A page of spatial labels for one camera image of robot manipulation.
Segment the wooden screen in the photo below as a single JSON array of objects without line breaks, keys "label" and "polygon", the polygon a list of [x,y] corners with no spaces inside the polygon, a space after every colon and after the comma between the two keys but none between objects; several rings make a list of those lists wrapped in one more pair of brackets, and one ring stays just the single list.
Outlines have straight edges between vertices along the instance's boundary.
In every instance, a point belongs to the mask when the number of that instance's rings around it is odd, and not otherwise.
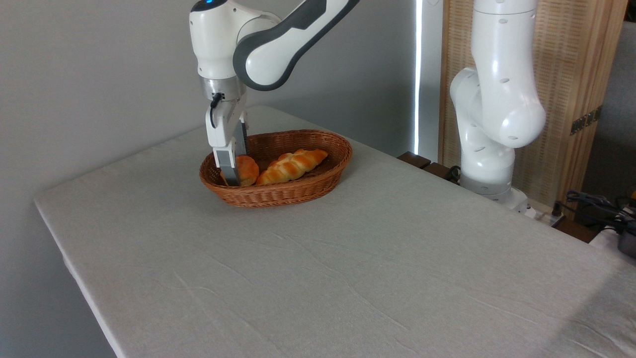
[{"label": "wooden screen", "polygon": [[[583,186],[598,113],[574,134],[572,125],[603,102],[626,6],[627,0],[539,0],[534,71],[547,121],[535,142],[516,150],[513,185],[540,203],[551,206]],[[460,163],[449,89],[461,69],[474,66],[472,17],[473,0],[445,1],[439,125],[439,161],[445,166]]]}]

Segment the white tablecloth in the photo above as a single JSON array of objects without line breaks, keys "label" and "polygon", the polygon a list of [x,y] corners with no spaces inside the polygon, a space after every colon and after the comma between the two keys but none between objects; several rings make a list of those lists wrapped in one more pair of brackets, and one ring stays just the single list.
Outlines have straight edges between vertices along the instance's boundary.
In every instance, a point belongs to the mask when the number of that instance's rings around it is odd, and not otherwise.
[{"label": "white tablecloth", "polygon": [[120,357],[636,356],[633,266],[352,146],[337,188],[294,206],[208,191],[203,128],[36,204]]}]

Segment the bread roll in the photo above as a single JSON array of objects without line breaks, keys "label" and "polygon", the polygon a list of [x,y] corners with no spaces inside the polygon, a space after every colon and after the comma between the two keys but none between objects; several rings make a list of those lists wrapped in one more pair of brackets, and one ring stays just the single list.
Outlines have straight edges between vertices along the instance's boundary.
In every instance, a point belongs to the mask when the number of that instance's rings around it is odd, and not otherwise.
[{"label": "bread roll", "polygon": [[248,187],[254,183],[256,183],[256,179],[258,178],[258,174],[260,170],[258,169],[258,165],[248,155],[240,155],[237,157],[237,171],[238,171],[238,180],[240,181],[240,186]]},{"label": "bread roll", "polygon": [[306,172],[313,170],[326,157],[327,152],[322,149],[299,149],[293,154],[283,154],[258,177],[256,185],[284,183],[298,179]]}]

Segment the white robotic arm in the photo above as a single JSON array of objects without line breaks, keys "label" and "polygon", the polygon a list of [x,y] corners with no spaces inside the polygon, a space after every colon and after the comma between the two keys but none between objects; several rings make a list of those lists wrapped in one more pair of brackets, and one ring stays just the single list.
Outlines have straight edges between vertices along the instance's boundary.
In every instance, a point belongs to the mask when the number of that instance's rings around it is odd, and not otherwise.
[{"label": "white robotic arm", "polygon": [[245,85],[279,88],[298,59],[358,2],[305,0],[283,21],[233,0],[201,0],[194,5],[192,47],[204,95],[212,101],[205,114],[208,141],[229,185],[239,184],[235,158],[247,152]]},{"label": "white robotic arm", "polygon": [[461,185],[524,213],[511,187],[514,148],[533,142],[546,113],[532,67],[538,0],[475,0],[471,52],[476,68],[453,79],[450,95],[462,147]]}]

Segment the wicker basket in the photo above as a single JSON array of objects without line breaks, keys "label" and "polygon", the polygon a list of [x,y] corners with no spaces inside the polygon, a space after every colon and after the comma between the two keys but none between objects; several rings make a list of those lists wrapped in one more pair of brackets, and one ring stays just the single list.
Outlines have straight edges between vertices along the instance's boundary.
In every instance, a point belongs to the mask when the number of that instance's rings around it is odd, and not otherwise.
[{"label": "wicker basket", "polygon": [[293,153],[300,148],[322,149],[329,156],[314,170],[291,182],[229,187],[221,178],[221,170],[214,163],[214,155],[208,155],[199,171],[201,181],[226,203],[242,208],[266,208],[317,199],[336,187],[353,154],[345,138],[316,130],[257,134],[247,137],[247,146],[249,155],[254,158],[261,172],[281,154]]}]

